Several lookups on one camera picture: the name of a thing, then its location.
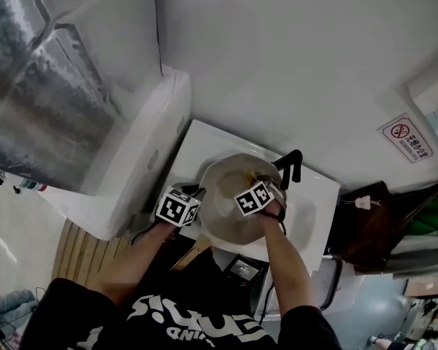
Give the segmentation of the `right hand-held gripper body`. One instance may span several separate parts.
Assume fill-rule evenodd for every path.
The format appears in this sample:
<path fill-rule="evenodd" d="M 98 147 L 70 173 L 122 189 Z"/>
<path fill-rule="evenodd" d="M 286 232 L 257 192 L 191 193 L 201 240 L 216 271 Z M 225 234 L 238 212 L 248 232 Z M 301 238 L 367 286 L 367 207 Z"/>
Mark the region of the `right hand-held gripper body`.
<path fill-rule="evenodd" d="M 244 217 L 264 210 L 273 200 L 285 210 L 285 199 L 285 194 L 273 180 L 258 180 L 250 188 L 234 196 L 234 202 Z"/>

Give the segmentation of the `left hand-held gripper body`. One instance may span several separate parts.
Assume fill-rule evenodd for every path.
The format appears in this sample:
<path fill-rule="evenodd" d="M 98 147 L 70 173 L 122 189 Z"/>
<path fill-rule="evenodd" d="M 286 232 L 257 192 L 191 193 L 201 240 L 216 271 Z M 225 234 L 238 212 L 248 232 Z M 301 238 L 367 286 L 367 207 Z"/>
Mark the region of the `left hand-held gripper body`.
<path fill-rule="evenodd" d="M 196 219 L 206 189 L 199 184 L 177 183 L 167 186 L 155 208 L 155 221 L 176 227 L 190 226 Z"/>

